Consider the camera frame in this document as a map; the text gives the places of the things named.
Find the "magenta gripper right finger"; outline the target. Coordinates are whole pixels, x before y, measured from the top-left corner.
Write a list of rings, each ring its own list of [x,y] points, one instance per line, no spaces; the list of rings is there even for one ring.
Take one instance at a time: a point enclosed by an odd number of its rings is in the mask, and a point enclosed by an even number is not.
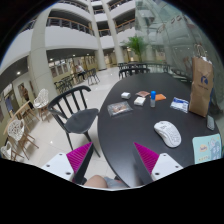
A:
[[[136,149],[133,151],[133,155],[139,177],[144,185],[182,169],[182,166],[167,153],[157,154],[138,143],[134,143],[134,145]]]

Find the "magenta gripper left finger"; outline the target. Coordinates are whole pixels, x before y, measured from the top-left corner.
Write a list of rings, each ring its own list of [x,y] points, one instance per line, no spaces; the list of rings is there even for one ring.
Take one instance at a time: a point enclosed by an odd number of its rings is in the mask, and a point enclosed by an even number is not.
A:
[[[85,182],[85,173],[93,153],[93,143],[87,143],[71,152],[58,153],[42,169],[65,180],[82,185]]]

